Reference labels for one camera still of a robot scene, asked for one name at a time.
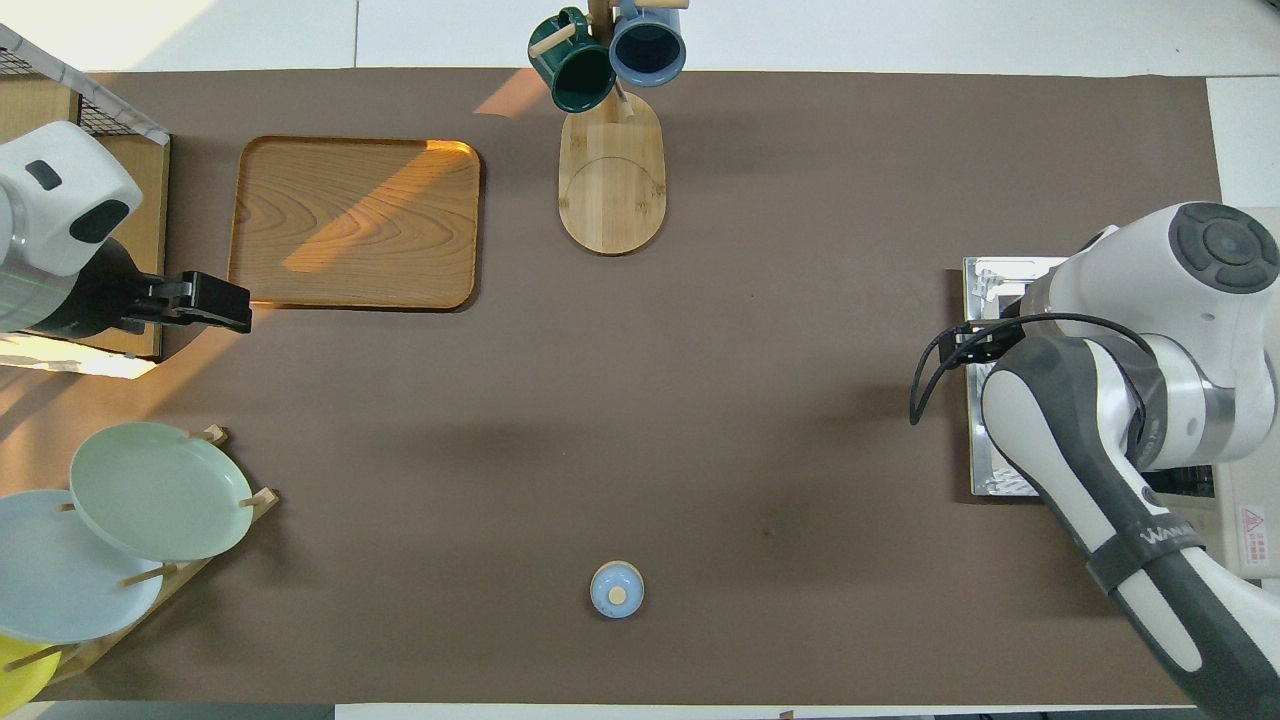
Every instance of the warning label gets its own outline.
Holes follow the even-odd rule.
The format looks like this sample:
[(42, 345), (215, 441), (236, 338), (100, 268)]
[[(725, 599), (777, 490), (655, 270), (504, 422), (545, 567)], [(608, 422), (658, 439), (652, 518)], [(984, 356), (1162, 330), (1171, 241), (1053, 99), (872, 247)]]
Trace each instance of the warning label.
[(1240, 528), (1244, 529), (1244, 564), (1270, 565), (1267, 555), (1267, 514), (1258, 505), (1240, 506)]

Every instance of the blue mug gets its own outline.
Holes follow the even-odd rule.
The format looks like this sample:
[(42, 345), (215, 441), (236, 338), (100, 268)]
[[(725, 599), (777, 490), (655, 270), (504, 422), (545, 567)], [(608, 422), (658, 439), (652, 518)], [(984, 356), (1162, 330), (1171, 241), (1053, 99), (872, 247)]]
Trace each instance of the blue mug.
[(666, 85), (685, 67), (680, 10), (636, 8), (621, 0), (622, 17), (613, 28), (609, 63), (618, 79), (637, 87)]

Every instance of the robot control buttons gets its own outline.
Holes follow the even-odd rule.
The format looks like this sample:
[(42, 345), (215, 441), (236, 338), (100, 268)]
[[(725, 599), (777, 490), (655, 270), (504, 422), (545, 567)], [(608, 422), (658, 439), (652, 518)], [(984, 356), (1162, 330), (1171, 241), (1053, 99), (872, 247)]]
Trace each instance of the robot control buttons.
[(1183, 205), (1169, 225), (1169, 245), (1192, 277), (1222, 292), (1258, 292), (1280, 275), (1280, 250), (1271, 233), (1226, 205)]

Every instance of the black cable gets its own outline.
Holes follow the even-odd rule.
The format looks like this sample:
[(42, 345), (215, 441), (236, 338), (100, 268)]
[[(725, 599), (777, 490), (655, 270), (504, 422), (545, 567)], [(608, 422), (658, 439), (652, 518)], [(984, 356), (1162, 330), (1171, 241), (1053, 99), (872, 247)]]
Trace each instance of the black cable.
[(1039, 323), (1044, 320), (1069, 320), (1075, 323), (1087, 323), (1091, 325), (1098, 325), (1108, 331), (1120, 333), (1121, 336), (1129, 338), (1134, 345), (1137, 345), (1143, 352), (1146, 352), (1151, 357), (1156, 356), (1156, 352), (1151, 348), (1151, 345), (1148, 345), (1147, 341), (1142, 338), (1142, 336), (1121, 325), (1120, 323), (1107, 320), (1106, 318), (1097, 318), (1094, 315), (1083, 315), (1079, 313), (1038, 313), (1036, 315), (1024, 315), (1021, 318), (1010, 318), (1007, 320), (1002, 320), (1000, 323), (996, 323), (995, 325), (991, 325), (989, 328), (983, 328), (978, 331), (969, 340), (957, 345), (955, 351), (952, 351), (946, 360), (938, 363), (937, 370), (933, 372), (933, 375), (929, 378), (928, 384), (924, 386), (924, 393), (922, 393), (919, 398), (916, 398), (916, 391), (920, 387), (920, 377), (924, 374), (924, 364), (929, 359), (929, 352), (932, 352), (934, 347), (941, 345), (942, 341), (948, 334), (956, 334), (957, 332), (970, 327), (972, 324), (972, 323), (960, 323), (938, 333), (938, 337), (933, 338), (933, 341), (929, 342), (929, 346), (925, 347), (924, 352), (920, 355), (920, 361), (915, 366), (915, 377), (911, 378), (911, 397), (908, 405), (908, 419), (911, 421), (913, 425), (920, 421), (920, 418), (924, 416), (924, 407), (928, 405), (929, 397), (933, 396), (933, 389), (937, 387), (938, 380), (942, 379), (942, 375), (946, 374), (947, 370), (952, 370), (960, 366), (961, 360), (965, 356), (968, 356), (969, 351), (973, 350), (979, 342), (987, 340), (988, 337), (1002, 329), (1021, 327), (1028, 323)]

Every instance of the light green plate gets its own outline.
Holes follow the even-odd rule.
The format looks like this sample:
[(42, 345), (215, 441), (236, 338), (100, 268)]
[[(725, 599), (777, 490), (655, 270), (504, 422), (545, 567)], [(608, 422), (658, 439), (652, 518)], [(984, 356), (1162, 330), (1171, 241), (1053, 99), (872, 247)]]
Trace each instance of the light green plate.
[(230, 457), (204, 439), (156, 423), (101, 430), (76, 452), (70, 491), (84, 523), (140, 557), (212, 557), (248, 532), (253, 495)]

